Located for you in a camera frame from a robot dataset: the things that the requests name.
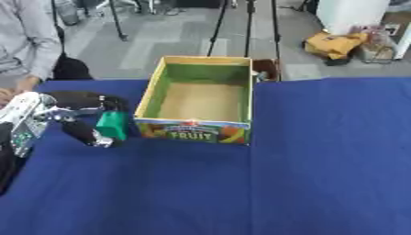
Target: gray sleeve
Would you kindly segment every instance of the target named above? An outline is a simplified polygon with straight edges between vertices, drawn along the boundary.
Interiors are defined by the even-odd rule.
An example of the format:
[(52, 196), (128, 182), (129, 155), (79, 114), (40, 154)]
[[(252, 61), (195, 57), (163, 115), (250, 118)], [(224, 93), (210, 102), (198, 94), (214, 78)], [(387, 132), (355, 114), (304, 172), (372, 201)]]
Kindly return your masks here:
[(41, 79), (50, 77), (61, 55), (61, 42), (42, 0), (16, 0), (18, 15), (26, 36), (36, 48), (30, 75)]

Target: blue tablecloth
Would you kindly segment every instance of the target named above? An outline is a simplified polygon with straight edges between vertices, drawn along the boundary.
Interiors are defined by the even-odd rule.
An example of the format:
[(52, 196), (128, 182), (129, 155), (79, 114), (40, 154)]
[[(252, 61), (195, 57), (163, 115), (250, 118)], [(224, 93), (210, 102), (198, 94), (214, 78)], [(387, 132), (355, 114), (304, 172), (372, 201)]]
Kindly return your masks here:
[[(146, 85), (43, 89), (136, 106)], [(258, 84), (254, 103), (250, 147), (135, 137), (104, 150), (51, 128), (0, 197), (0, 234), (411, 234), (411, 80)]]
[(410, 78), (265, 84), (255, 109), (253, 234), (411, 234)]

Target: hand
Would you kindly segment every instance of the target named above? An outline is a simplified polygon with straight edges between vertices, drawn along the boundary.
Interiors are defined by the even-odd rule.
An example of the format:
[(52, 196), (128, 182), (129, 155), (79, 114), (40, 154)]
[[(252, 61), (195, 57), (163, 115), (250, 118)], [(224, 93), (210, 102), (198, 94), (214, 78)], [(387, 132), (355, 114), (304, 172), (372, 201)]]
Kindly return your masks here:
[(36, 76), (28, 76), (23, 80), (17, 82), (15, 95), (24, 93), (24, 92), (31, 92), (34, 87), (40, 83), (40, 79)]
[(10, 102), (13, 98), (13, 92), (9, 89), (0, 87), (0, 109)]

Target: fruit box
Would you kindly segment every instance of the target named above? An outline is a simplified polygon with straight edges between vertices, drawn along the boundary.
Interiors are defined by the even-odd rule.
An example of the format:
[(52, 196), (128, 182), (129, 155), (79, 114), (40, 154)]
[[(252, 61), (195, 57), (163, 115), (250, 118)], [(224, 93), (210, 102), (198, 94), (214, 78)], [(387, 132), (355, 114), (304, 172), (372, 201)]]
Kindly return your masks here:
[(163, 57), (135, 113), (146, 138), (248, 144), (252, 61)]

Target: green block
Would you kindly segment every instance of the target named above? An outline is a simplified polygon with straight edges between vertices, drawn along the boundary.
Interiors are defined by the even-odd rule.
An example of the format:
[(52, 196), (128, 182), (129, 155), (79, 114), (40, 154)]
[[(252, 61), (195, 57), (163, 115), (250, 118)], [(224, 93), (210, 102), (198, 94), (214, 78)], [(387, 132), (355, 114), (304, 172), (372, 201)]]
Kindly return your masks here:
[(127, 113), (119, 111), (109, 111), (103, 113), (97, 122), (96, 129), (103, 136), (116, 138), (118, 140), (127, 139)]

